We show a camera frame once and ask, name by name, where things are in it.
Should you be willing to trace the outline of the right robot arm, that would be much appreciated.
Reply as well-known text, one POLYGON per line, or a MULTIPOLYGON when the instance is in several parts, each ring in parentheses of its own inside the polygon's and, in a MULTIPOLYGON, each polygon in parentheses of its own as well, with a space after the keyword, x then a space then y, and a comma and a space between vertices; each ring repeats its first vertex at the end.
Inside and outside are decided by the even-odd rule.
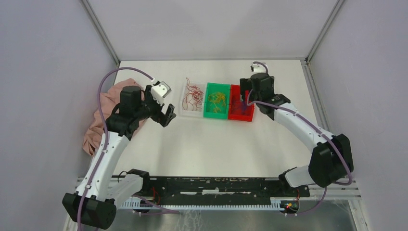
POLYGON ((247 105, 255 104, 261 113, 287 128, 311 152, 307 166, 280 174, 278 191, 291 196, 302 185, 322 188, 331 184, 350 185, 354 170, 350 140, 313 124, 283 94, 274 91, 274 77, 256 73, 240 79, 240 96, 247 105))

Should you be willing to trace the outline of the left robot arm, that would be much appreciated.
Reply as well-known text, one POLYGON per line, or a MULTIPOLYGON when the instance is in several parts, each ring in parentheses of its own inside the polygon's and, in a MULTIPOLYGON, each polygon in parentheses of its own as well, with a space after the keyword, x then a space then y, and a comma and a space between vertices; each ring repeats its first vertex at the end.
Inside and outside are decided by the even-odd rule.
POLYGON ((150 174, 132 169, 118 184, 109 187, 118 160, 130 143, 140 122, 151 119, 166 127, 176 117, 175 107, 168 105, 163 113, 164 99, 171 93, 165 82, 126 86, 120 92, 120 101, 111 115, 104 119, 104 133, 90 168, 74 193, 66 193, 62 204, 70 218, 83 225, 107 229, 113 223, 117 209, 134 194, 147 195, 151 191, 150 174))

